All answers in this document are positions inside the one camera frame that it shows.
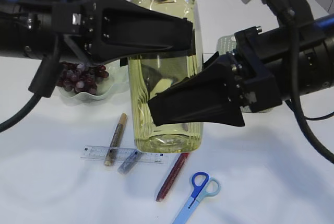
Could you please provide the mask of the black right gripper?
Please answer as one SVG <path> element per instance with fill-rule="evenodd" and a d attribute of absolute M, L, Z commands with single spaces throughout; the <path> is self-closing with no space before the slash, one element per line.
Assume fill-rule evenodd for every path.
<path fill-rule="evenodd" d="M 229 56 L 216 51 L 202 72 L 149 100 L 156 126 L 208 122 L 243 127 L 240 105 L 253 113 L 282 105 L 283 28 L 259 33 L 251 27 L 234 37 L 236 49 Z M 237 67 L 235 78 L 231 63 Z"/>

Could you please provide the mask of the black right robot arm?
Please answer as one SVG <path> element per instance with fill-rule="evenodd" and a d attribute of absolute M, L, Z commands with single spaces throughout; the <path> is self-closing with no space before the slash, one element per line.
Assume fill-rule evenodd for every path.
<path fill-rule="evenodd" d="M 333 15 L 299 27 L 299 93 L 333 86 Z M 291 41 L 284 27 L 258 33 L 251 27 L 235 34 L 236 48 L 215 53 L 199 74 L 149 100 L 156 126 L 209 122 L 245 125 L 242 107 L 260 112 L 290 97 Z"/>

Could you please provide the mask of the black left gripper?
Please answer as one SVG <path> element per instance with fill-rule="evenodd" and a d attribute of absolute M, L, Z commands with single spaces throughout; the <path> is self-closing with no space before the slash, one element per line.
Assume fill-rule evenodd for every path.
<path fill-rule="evenodd" d="M 137 54 L 187 54 L 193 24 L 126 0 L 59 0 L 51 28 L 58 35 L 60 62 L 106 64 Z"/>

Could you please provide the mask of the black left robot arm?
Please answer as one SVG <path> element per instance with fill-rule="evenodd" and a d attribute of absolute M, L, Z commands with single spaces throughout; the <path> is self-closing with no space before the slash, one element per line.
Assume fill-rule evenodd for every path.
<path fill-rule="evenodd" d="M 127 0 L 1 0 L 1 56 L 107 64 L 145 53 L 185 52 L 193 25 Z"/>

